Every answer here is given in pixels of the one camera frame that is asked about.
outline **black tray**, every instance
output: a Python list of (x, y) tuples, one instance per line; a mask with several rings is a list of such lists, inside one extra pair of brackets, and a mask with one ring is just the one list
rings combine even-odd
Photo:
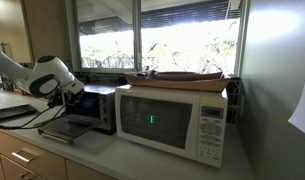
[(33, 114), (37, 110), (30, 104), (0, 109), (0, 121)]

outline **white microwave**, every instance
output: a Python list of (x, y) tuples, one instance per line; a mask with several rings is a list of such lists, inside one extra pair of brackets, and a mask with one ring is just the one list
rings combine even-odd
[(209, 93), (119, 86), (115, 91), (119, 137), (221, 167), (228, 99)]

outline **white wall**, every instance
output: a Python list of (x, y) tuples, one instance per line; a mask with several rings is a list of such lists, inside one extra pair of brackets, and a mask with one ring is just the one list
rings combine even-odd
[(288, 119), (305, 80), (305, 0), (251, 0), (240, 136), (258, 180), (305, 180), (305, 134)]

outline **green display light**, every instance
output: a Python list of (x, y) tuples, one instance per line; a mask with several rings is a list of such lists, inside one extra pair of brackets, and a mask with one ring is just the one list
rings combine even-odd
[(151, 115), (150, 116), (150, 124), (154, 124), (155, 121), (155, 116)]

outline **black cable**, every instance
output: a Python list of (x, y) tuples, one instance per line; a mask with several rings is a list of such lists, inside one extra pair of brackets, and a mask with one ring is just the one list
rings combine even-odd
[(65, 106), (66, 106), (66, 105), (62, 106), (62, 107), (58, 110), (58, 112), (56, 112), (55, 115), (54, 115), (51, 119), (46, 120), (46, 121), (43, 121), (43, 122), (41, 122), (41, 123), (38, 123), (37, 125), (35, 125), (35, 126), (33, 126), (33, 127), (22, 127), (22, 128), (20, 128), (20, 129), (24, 129), (24, 130), (26, 130), (26, 129), (35, 129), (35, 128), (39, 128), (39, 127), (45, 126), (46, 124), (52, 122), (53, 120), (56, 120), (56, 119), (60, 118), (61, 116), (60, 116), (60, 117), (56, 117), (56, 116), (59, 114), (59, 112), (60, 112)]
[(40, 112), (38, 115), (36, 115), (34, 118), (32, 118), (30, 121), (26, 122), (25, 124), (21, 125), (20, 127), (24, 127), (28, 124), (30, 124), (32, 121), (34, 121), (36, 118), (38, 118), (40, 115), (42, 115), (43, 113), (45, 113), (46, 111), (50, 110), (51, 108), (48, 108), (42, 112)]
[(48, 108), (44, 111), (42, 111), (41, 113), (39, 113), (37, 116), (35, 116), (34, 118), (32, 118), (30, 121), (28, 121), (27, 123), (23, 124), (23, 125), (20, 125), (20, 126), (4, 126), (4, 125), (1, 125), (0, 124), (0, 129), (3, 129), (3, 130), (17, 130), (17, 129), (35, 129), (35, 128), (39, 128), (39, 127), (42, 127), (46, 124), (48, 124), (49, 122), (53, 121), (56, 119), (56, 116), (59, 114), (59, 112), (65, 107), (65, 105), (63, 105), (59, 110), (58, 112), (56, 112), (56, 114), (50, 119), (50, 120), (47, 120), (47, 121), (44, 121), (43, 123), (40, 124), (40, 126), (33, 126), (33, 127), (24, 127), (28, 124), (30, 124), (32, 121), (34, 121), (37, 117), (39, 117), (41, 114), (43, 114), (44, 112), (48, 111), (49, 109), (51, 108)]

